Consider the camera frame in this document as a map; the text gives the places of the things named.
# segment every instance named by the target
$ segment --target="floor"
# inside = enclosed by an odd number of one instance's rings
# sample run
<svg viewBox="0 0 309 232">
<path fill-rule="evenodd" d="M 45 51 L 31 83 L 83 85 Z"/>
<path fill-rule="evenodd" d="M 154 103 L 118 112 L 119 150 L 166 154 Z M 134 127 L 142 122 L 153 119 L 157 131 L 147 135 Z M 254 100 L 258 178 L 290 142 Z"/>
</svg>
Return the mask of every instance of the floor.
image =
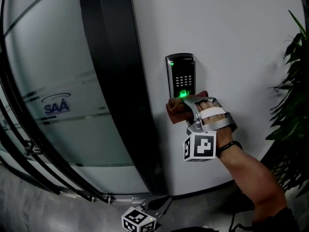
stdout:
<svg viewBox="0 0 309 232">
<path fill-rule="evenodd" d="M 192 198 L 175 200 L 161 218 L 158 232 L 208 225 L 228 231 L 230 201 L 236 186 Z M 290 208 L 301 229 L 309 223 L 309 195 L 295 199 L 297 190 L 287 193 Z M 57 196 L 21 180 L 0 165 L 1 232 L 122 232 L 121 215 L 130 205 L 90 203 L 83 199 Z M 253 212 L 236 214 L 235 224 L 250 226 Z"/>
</svg>

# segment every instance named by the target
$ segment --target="white wall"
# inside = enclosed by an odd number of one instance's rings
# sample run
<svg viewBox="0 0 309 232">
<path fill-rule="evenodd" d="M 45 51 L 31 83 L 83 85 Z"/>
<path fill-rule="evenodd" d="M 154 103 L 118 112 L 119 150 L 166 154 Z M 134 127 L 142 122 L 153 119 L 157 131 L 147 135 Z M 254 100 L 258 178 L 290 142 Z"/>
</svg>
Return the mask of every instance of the white wall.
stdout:
<svg viewBox="0 0 309 232">
<path fill-rule="evenodd" d="M 231 180 L 218 159 L 183 162 L 186 123 L 173 125 L 164 57 L 189 52 L 196 57 L 197 92 L 217 97 L 235 119 L 235 139 L 261 159 L 270 147 L 269 109 L 278 98 L 268 89 L 284 75 L 288 35 L 304 23 L 301 0 L 133 0 L 152 112 L 172 195 Z"/>
</svg>

